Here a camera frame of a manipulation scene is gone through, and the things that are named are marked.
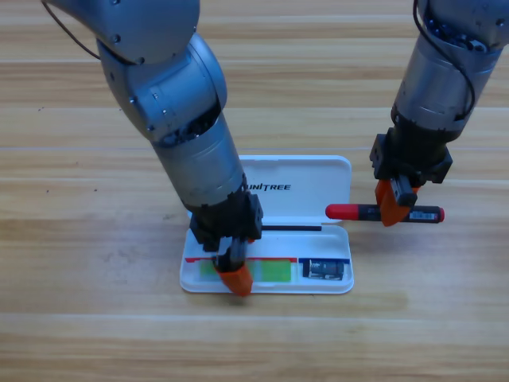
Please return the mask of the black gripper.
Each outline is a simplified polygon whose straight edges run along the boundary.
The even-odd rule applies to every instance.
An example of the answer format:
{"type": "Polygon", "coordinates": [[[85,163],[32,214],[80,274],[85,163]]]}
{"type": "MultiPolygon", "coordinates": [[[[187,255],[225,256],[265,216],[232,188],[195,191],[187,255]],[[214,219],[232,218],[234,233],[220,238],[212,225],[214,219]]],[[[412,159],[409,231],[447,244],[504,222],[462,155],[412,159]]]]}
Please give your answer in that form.
{"type": "Polygon", "coordinates": [[[258,196],[238,190],[217,205],[190,209],[190,228],[204,251],[214,252],[214,266],[223,285],[239,297],[252,291],[246,261],[247,243],[262,238],[263,210],[258,196]]]}
{"type": "Polygon", "coordinates": [[[401,222],[426,182],[442,183],[453,164],[446,146],[451,131],[392,127],[378,134],[370,153],[378,179],[375,198],[385,227],[401,222]]]}

